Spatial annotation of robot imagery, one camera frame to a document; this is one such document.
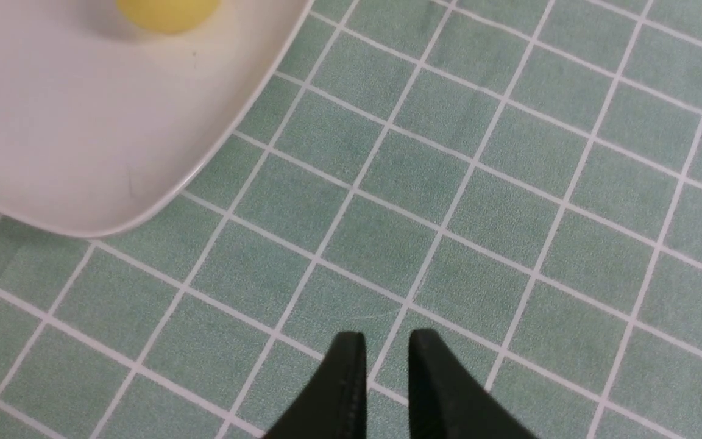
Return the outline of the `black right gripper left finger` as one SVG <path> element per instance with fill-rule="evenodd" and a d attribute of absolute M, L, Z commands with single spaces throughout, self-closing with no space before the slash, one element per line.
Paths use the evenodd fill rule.
<path fill-rule="evenodd" d="M 367 437 L 367 348 L 339 332 L 314 375 L 264 438 Z"/>

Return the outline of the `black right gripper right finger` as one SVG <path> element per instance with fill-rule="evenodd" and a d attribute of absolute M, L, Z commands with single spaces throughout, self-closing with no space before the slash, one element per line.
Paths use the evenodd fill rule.
<path fill-rule="evenodd" d="M 408 399 L 412 438 L 535 438 L 433 329 L 417 329 L 409 336 Z"/>

